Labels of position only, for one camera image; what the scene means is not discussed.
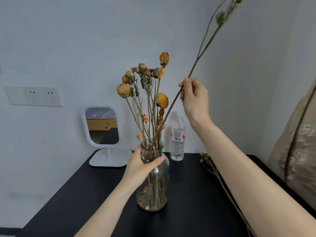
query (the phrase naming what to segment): left hand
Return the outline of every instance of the left hand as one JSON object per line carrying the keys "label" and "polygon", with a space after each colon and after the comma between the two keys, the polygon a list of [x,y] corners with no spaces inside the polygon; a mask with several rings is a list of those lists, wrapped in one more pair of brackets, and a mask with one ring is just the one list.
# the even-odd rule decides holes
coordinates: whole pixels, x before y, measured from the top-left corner
{"label": "left hand", "polygon": [[126,185],[126,187],[131,188],[131,191],[135,191],[136,188],[144,182],[149,172],[165,160],[164,156],[161,156],[148,164],[144,164],[141,160],[140,153],[140,146],[137,146],[136,150],[128,160],[126,170],[121,181],[124,185]]}

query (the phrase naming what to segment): white mirror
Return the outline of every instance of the white mirror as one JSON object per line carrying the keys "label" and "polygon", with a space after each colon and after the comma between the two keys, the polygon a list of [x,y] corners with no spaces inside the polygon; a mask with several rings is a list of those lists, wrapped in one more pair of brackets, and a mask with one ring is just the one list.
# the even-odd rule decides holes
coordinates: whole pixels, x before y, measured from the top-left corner
{"label": "white mirror", "polygon": [[89,161],[92,166],[121,167],[127,164],[132,151],[112,149],[122,141],[119,116],[110,105],[87,106],[81,112],[88,142],[102,148]]}

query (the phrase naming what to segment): wall socket panel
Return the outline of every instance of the wall socket panel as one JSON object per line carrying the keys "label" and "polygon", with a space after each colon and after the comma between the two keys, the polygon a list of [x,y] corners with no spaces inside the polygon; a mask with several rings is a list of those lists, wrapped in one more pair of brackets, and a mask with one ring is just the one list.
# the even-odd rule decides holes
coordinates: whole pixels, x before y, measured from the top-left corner
{"label": "wall socket panel", "polygon": [[63,106],[58,88],[12,86],[4,88],[11,105]]}

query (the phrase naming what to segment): hand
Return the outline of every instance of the hand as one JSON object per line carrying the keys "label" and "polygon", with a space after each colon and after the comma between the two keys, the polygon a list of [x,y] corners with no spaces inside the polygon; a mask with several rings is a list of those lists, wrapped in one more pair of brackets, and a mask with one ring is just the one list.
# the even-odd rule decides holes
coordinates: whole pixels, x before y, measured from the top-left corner
{"label": "hand", "polygon": [[183,87],[180,99],[184,106],[184,112],[188,117],[192,128],[196,131],[198,125],[210,121],[209,97],[205,86],[197,78],[185,78],[179,84]]}
{"label": "hand", "polygon": [[136,150],[128,160],[126,170],[121,181],[126,185],[126,187],[130,188],[132,192],[134,192],[136,188],[144,182],[149,172],[165,160],[164,156],[161,156],[148,164],[144,164],[141,160],[140,153],[140,146],[137,146]]}

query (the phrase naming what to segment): bottle cap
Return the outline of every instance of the bottle cap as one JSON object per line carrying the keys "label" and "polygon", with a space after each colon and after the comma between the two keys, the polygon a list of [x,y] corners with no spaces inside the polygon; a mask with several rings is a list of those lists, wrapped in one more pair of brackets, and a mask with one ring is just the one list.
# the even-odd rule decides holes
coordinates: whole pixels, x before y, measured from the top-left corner
{"label": "bottle cap", "polygon": [[177,111],[177,117],[182,118],[182,117],[184,117],[184,115],[182,112]]}

